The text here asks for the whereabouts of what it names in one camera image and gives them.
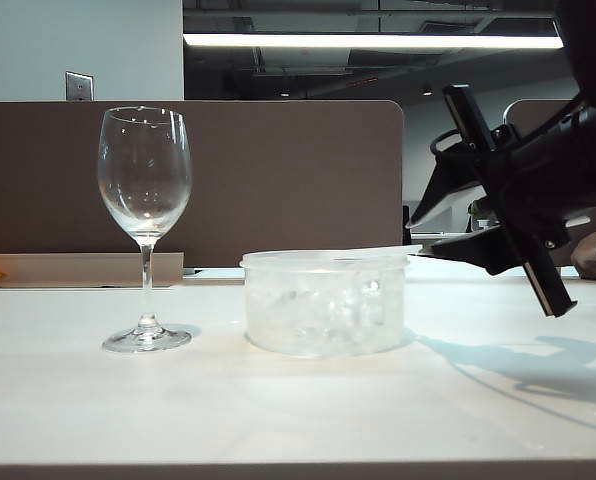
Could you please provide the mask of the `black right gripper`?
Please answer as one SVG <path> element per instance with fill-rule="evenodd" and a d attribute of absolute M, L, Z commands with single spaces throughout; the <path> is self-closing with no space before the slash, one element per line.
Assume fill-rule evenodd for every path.
<path fill-rule="evenodd" d="M 429 256 L 498 275 L 522 267 L 543 312 L 559 317 L 575 306 L 550 257 L 569 241 L 566 223 L 596 206 L 596 105 L 565 111 L 503 147 L 483 123 L 467 86 L 444 89 L 469 153 L 441 152 L 418 207 L 417 227 L 483 187 L 498 223 L 440 240 Z"/>

